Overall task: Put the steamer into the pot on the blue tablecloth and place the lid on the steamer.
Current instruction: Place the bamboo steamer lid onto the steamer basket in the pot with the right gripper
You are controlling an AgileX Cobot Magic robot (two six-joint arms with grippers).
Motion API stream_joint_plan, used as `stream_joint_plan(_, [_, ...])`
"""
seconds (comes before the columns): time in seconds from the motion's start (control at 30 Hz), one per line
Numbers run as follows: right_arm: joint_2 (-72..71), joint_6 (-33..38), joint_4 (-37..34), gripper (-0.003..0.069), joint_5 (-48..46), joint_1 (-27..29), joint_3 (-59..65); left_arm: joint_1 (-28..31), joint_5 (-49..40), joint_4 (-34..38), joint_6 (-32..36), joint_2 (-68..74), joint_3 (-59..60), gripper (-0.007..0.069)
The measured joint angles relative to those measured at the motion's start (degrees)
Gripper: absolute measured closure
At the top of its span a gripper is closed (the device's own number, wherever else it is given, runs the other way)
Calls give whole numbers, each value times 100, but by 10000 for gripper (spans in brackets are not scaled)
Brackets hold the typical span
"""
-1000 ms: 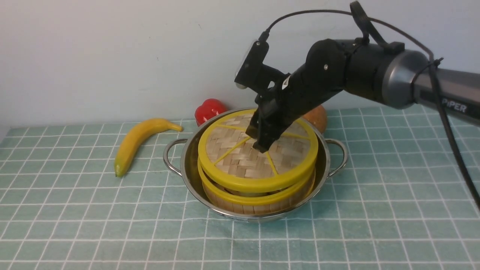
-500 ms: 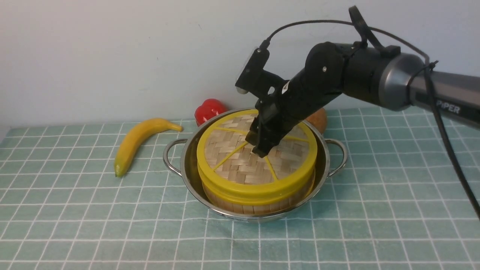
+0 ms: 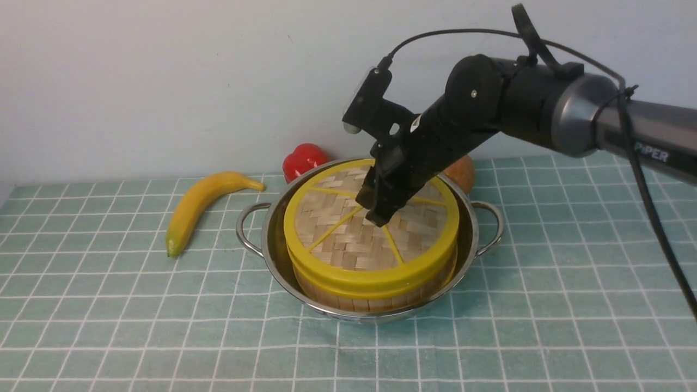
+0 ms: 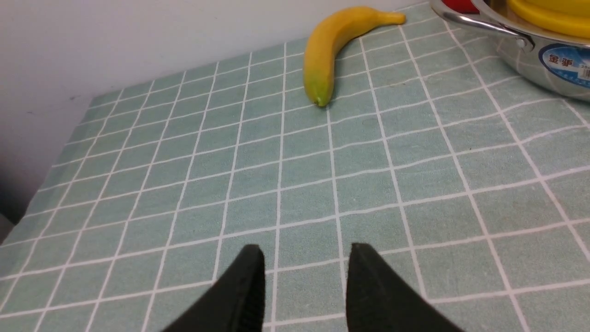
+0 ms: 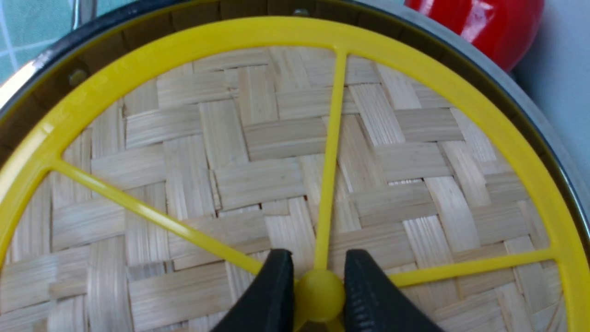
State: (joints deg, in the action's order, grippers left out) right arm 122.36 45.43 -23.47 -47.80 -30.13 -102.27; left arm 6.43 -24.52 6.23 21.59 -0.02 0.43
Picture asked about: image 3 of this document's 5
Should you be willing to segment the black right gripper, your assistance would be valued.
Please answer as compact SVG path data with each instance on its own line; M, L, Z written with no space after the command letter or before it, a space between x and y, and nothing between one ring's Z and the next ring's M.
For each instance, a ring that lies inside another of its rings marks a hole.
M355 201L385 226L436 174L490 139L498 96L441 96L378 150Z

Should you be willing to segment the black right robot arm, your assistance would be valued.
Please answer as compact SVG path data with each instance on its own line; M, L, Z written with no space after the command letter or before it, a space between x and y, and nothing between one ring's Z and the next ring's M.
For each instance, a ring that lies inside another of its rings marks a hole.
M461 59L445 91L423 113L386 100L390 58L368 72L342 121L364 131L374 158L356 202L368 220L386 225L433 177L498 132L571 158L597 150L625 157L620 90L607 77L571 75L523 60Z

